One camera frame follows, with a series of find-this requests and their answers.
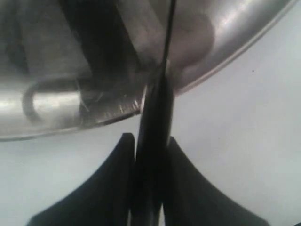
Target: white background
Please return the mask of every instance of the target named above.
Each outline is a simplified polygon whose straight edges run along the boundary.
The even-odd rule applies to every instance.
[[[105,160],[139,116],[78,134],[0,143],[0,225],[24,226]],[[301,222],[301,2],[246,53],[175,102],[196,167],[272,226]]]

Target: metal bowl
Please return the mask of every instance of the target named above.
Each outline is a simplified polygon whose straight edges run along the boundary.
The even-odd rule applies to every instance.
[[[217,72],[296,0],[178,0],[178,94]],[[106,125],[139,112],[160,62],[167,0],[3,0],[0,139]]]

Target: metal surface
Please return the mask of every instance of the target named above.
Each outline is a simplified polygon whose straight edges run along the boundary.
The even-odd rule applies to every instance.
[[[0,139],[77,131],[138,113],[162,55],[168,2],[72,2],[0,2]],[[179,0],[169,58],[177,93],[238,56],[295,2]]]

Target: black fin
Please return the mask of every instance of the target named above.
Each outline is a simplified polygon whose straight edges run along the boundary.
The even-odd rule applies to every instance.
[[[208,182],[173,137],[166,151],[163,207],[166,226],[268,226]]]
[[[123,134],[104,164],[82,186],[28,226],[126,226],[135,140]]]

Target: black object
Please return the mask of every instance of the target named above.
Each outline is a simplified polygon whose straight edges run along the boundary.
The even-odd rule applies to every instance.
[[[166,59],[174,10],[172,0],[162,65],[145,90],[136,160],[134,137],[124,134],[87,182],[30,226],[157,226],[162,205],[166,226],[269,225],[211,185],[170,137],[174,94]]]

